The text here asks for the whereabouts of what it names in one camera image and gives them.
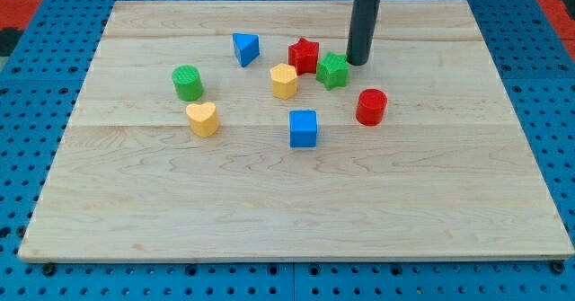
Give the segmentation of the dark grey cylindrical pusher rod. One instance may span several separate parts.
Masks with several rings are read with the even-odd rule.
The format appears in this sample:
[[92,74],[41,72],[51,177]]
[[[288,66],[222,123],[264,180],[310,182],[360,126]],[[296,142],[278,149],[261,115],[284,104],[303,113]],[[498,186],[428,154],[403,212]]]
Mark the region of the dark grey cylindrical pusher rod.
[[353,66],[368,62],[381,0],[353,0],[347,60]]

